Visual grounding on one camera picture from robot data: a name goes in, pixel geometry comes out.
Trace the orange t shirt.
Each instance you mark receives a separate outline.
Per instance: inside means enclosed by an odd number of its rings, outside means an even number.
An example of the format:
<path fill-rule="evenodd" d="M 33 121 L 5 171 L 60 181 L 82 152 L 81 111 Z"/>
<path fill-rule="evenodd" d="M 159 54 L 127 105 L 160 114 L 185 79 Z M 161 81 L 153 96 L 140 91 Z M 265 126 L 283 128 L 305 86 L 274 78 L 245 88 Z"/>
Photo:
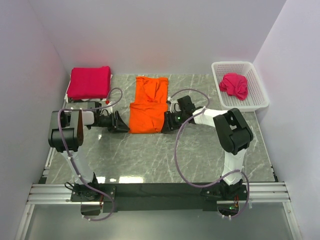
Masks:
<path fill-rule="evenodd" d="M 129 133 L 155 134 L 162 130 L 168 110 L 169 80 L 166 77 L 136 77 L 135 99 L 130 103 Z"/>

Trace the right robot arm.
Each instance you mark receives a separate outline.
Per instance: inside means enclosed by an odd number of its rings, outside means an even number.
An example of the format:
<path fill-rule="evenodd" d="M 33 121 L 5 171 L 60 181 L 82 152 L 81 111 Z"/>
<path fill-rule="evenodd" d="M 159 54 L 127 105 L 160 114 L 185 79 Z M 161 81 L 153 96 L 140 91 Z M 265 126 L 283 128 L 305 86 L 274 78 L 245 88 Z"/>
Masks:
<path fill-rule="evenodd" d="M 213 195 L 218 200 L 245 200 L 249 198 L 250 188 L 243 183 L 243 161 L 254 136 L 251 128 L 237 108 L 214 110 L 205 106 L 196 107 L 190 96 L 177 101 L 169 100 L 171 107 L 179 110 L 166 111 L 161 133 L 177 130 L 182 133 L 187 124 L 206 125 L 215 128 L 219 143 L 224 150 L 222 176 L 205 185 L 185 182 L 204 190 L 206 195 Z"/>

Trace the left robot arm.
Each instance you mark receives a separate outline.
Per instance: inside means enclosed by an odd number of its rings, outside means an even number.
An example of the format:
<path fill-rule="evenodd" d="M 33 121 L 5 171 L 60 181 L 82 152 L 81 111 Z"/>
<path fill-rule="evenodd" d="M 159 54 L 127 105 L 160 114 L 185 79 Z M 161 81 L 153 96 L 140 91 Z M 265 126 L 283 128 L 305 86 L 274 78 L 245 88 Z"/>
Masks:
<path fill-rule="evenodd" d="M 87 103 L 87 108 L 88 111 L 81 109 L 53 111 L 48 143 L 64 156 L 75 175 L 75 183 L 71 187 L 72 193 L 77 197 L 93 201 L 100 195 L 93 190 L 99 188 L 99 183 L 81 151 L 84 127 L 106 128 L 111 133 L 127 133 L 129 127 L 122 120 L 119 112 L 113 111 L 112 104 L 103 107 L 97 101 L 90 101 Z"/>

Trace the folded crimson t shirt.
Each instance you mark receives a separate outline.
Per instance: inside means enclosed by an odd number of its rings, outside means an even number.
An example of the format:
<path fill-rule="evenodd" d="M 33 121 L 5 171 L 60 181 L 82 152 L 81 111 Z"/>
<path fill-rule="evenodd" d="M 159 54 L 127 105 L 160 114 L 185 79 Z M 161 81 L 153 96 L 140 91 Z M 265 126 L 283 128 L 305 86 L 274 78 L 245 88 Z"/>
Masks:
<path fill-rule="evenodd" d="M 110 92 L 111 69 L 102 67 L 75 67 L 71 70 L 66 91 L 72 100 L 105 99 Z"/>

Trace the crumpled crimson t shirt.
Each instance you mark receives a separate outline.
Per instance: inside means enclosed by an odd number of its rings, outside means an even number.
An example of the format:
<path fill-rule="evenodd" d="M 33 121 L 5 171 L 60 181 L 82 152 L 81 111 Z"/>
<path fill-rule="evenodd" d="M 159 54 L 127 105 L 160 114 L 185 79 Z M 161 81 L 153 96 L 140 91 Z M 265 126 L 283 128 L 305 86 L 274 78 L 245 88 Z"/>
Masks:
<path fill-rule="evenodd" d="M 219 90 L 244 101 L 248 96 L 248 80 L 245 76 L 231 72 L 223 76 Z"/>

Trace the black base beam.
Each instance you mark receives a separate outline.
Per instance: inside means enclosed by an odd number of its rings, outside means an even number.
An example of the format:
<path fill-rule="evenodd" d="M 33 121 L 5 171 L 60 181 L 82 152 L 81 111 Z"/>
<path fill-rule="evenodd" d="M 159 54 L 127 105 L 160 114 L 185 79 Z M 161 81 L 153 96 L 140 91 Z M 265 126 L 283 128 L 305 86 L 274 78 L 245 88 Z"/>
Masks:
<path fill-rule="evenodd" d="M 99 183 L 96 188 L 108 197 L 85 185 L 76 184 L 70 201 L 89 205 L 96 202 L 103 213 L 111 210 L 222 210 L 235 215 L 238 206 L 228 207 L 227 202 L 237 204 L 248 197 L 247 186 L 242 182 L 235 185 L 220 182 L 204 188 L 192 187 L 187 183 Z"/>

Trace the white plastic basket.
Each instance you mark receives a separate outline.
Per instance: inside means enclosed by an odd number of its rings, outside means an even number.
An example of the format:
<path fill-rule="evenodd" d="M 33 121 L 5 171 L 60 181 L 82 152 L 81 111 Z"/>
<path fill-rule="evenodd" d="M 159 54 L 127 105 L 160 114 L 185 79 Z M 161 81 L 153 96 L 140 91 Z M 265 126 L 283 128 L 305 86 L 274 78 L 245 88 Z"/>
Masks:
<path fill-rule="evenodd" d="M 254 112 L 269 105 L 267 93 L 251 62 L 219 61 L 211 65 L 223 110 Z"/>

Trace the aluminium rail frame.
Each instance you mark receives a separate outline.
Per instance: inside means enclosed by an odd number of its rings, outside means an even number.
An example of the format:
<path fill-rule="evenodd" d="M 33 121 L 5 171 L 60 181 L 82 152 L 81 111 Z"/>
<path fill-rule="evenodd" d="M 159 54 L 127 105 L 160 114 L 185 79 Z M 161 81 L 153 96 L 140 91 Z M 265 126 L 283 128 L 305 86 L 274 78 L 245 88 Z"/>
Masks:
<path fill-rule="evenodd" d="M 233 220 L 200 210 L 124 211 L 92 222 L 70 202 L 63 183 L 72 175 L 59 158 L 46 162 L 45 184 L 33 185 L 18 240 L 300 240 L 302 235 L 284 182 L 272 181 L 272 166 L 245 163 L 251 177 L 249 208 Z"/>

